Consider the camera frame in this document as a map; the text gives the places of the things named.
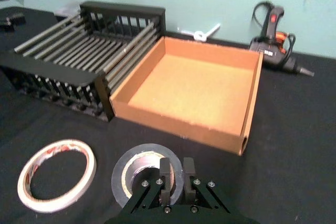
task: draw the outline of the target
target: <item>tape roll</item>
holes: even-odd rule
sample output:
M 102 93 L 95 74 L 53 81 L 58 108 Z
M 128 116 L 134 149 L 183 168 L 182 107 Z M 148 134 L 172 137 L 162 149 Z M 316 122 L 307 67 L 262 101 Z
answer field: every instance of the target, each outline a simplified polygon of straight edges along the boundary
M 47 159 L 64 151 L 82 152 L 86 157 L 86 169 L 80 181 L 67 193 L 49 200 L 32 196 L 30 182 L 36 170 Z M 96 173 L 96 159 L 91 148 L 79 140 L 61 140 L 47 145 L 38 151 L 24 166 L 17 183 L 17 193 L 22 203 L 36 212 L 56 212 L 76 202 L 89 188 Z
M 160 159 L 168 157 L 171 167 L 171 204 L 175 204 L 183 191 L 184 175 L 179 158 L 170 149 L 159 144 L 141 144 L 125 152 L 116 163 L 111 187 L 115 200 L 124 207 L 132 196 L 132 183 L 146 168 L 160 168 Z

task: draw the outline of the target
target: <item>black metal rack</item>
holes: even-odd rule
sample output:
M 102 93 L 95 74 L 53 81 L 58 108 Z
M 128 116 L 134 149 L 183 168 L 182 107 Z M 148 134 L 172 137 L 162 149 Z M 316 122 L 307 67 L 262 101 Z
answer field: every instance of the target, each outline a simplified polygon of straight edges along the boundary
M 0 68 L 24 94 L 108 121 L 109 96 L 164 33 L 164 8 L 84 2 L 1 54 Z

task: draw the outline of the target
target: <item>brown cardboard box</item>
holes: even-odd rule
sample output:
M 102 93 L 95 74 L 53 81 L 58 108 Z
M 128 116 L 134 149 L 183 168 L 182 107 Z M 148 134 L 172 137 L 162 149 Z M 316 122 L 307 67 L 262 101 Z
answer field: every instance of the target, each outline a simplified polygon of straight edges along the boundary
M 117 117 L 241 155 L 262 54 L 161 38 L 110 101 Z

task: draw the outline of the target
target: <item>black tablecloth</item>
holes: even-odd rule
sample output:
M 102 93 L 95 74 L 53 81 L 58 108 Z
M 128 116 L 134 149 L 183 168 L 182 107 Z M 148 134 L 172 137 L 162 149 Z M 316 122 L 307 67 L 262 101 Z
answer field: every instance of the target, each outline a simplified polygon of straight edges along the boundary
M 11 49 L 56 22 L 52 13 L 26 8 L 27 24 L 0 33 L 0 50 Z M 20 95 L 0 73 L 0 223 L 103 223 L 120 207 L 111 191 L 119 157 L 142 143 L 170 148 L 195 159 L 200 178 L 223 186 L 238 209 L 261 223 L 335 223 L 336 60 L 296 54 L 313 78 L 263 69 L 253 123 L 242 157 L 188 139 L 114 118 L 110 123 Z M 63 139 L 88 143 L 97 172 L 87 192 L 54 214 L 36 213 L 20 202 L 17 180 L 39 149 Z M 32 191 L 40 198 L 69 190 L 85 159 L 61 153 L 36 172 Z

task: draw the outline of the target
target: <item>double-sided tape roll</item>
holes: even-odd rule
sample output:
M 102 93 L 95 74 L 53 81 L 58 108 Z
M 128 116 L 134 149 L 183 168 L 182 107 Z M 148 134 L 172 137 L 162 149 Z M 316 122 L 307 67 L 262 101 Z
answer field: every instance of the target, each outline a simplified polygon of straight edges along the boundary
M 86 169 L 80 181 L 67 193 L 49 200 L 32 196 L 30 182 L 37 168 L 48 158 L 64 151 L 79 151 L 86 157 Z M 96 173 L 96 159 L 91 148 L 79 140 L 61 140 L 47 145 L 37 152 L 24 166 L 17 183 L 17 193 L 22 203 L 37 212 L 56 212 L 76 202 L 89 188 Z

